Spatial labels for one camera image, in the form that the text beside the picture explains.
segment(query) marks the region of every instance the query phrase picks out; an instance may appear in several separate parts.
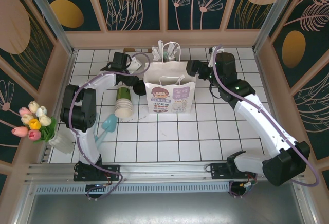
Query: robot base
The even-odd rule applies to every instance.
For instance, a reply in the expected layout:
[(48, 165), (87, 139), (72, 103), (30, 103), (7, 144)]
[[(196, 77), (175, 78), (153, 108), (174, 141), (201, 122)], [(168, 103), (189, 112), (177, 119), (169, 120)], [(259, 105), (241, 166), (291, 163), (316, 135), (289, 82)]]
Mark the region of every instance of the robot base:
[[(120, 172), (120, 165), (103, 165), (102, 158), (99, 157), (96, 165), (114, 172)], [(105, 173), (91, 165), (87, 165), (79, 161), (74, 167), (74, 178), (75, 182), (99, 182), (107, 181)], [(119, 181), (119, 176), (111, 174), (111, 181)]]
[(244, 151), (239, 151), (227, 158), (227, 162), (212, 163), (210, 164), (210, 173), (212, 179), (247, 179), (248, 174), (252, 177), (256, 177), (256, 174), (250, 172), (239, 171), (235, 164), (234, 159), (236, 156), (244, 153)]

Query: pink tulip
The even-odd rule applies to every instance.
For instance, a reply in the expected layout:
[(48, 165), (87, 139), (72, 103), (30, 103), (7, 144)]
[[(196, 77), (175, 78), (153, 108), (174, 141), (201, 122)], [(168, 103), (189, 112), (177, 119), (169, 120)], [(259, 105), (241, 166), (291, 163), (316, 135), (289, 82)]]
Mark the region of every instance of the pink tulip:
[(20, 109), (20, 115), (22, 117), (23, 115), (32, 115), (32, 113), (31, 113), (31, 111), (28, 108), (22, 107)]
[(11, 130), (11, 132), (14, 135), (22, 138), (22, 137), (25, 137), (28, 134), (29, 130), (25, 126), (20, 126), (20, 127), (14, 128), (13, 130)]
[(32, 141), (38, 140), (41, 138), (41, 132), (39, 130), (30, 130), (29, 139)]

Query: stacked cups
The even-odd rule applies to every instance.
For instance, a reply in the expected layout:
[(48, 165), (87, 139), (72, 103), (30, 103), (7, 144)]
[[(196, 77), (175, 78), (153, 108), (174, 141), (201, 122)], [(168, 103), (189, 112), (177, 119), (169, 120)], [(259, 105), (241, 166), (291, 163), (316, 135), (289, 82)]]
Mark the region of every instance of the stacked cups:
[(130, 91), (125, 85), (121, 85), (118, 88), (114, 114), (116, 117), (122, 119), (128, 118), (133, 114), (133, 104), (130, 97)]

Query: flower bouquet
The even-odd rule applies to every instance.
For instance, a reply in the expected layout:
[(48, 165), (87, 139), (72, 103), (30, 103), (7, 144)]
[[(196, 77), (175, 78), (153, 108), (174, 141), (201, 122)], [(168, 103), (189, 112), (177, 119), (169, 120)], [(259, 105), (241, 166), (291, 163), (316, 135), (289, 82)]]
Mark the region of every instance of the flower bouquet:
[(48, 142), (65, 154), (73, 151), (73, 143), (55, 131), (56, 119), (47, 116), (47, 109), (44, 106), (39, 106), (37, 102), (33, 101), (29, 103), (28, 108), (22, 107), (19, 113), (24, 126), (15, 127), (11, 131), (14, 135), (21, 138), (28, 136), (33, 143)]

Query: white tulip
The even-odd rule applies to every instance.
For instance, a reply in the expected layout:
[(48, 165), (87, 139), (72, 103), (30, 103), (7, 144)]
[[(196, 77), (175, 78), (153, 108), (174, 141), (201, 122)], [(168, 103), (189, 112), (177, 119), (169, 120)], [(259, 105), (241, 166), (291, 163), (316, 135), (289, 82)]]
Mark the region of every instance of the white tulip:
[(42, 115), (46, 115), (46, 114), (47, 114), (47, 109), (44, 106), (40, 106), (35, 112), (35, 115), (38, 118), (41, 117)]
[(27, 125), (30, 122), (30, 120), (33, 120), (33, 119), (34, 119), (34, 117), (32, 115), (28, 115), (28, 114), (25, 114), (21, 117), (21, 121), (25, 125)]
[(42, 115), (41, 117), (39, 117), (39, 122), (43, 126), (49, 126), (51, 124), (51, 118), (46, 115)]
[(31, 113), (35, 114), (37, 109), (39, 108), (39, 104), (37, 104), (35, 101), (29, 103), (29, 110)]

